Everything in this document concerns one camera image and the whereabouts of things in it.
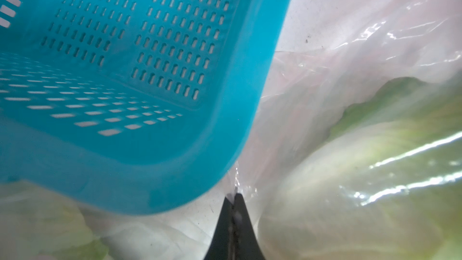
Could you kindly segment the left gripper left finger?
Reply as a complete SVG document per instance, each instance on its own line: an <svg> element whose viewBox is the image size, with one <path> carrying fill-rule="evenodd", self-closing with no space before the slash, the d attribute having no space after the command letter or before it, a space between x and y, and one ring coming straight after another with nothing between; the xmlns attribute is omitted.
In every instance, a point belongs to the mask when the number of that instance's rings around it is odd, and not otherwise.
<svg viewBox="0 0 462 260"><path fill-rule="evenodd" d="M231 260L233 256L233 204L225 197L210 247L204 260Z"/></svg>

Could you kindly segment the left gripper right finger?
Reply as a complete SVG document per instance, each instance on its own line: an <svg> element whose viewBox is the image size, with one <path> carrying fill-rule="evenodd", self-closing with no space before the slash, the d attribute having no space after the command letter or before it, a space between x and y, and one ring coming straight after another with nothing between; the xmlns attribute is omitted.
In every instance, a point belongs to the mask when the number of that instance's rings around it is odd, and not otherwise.
<svg viewBox="0 0 462 260"><path fill-rule="evenodd" d="M265 260L257 242L244 197L240 193L237 193L234 199L233 223L236 260Z"/></svg>

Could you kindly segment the clear blue zip-top bag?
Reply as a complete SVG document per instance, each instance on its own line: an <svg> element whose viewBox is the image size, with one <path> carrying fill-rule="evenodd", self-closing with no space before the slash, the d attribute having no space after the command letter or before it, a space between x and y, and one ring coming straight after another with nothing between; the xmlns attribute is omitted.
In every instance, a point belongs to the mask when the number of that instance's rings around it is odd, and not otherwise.
<svg viewBox="0 0 462 260"><path fill-rule="evenodd" d="M169 213L85 209L111 260L459 260L462 0L392 0L325 54L279 53L249 141Z"/></svg>

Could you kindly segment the green chinese cabbage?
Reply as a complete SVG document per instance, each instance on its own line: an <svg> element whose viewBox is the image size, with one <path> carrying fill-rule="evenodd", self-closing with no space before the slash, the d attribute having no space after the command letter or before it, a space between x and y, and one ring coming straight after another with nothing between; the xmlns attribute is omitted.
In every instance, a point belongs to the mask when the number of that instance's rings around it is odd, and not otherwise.
<svg viewBox="0 0 462 260"><path fill-rule="evenodd" d="M393 79L348 107L257 231L269 260L459 260L461 76Z"/></svg>

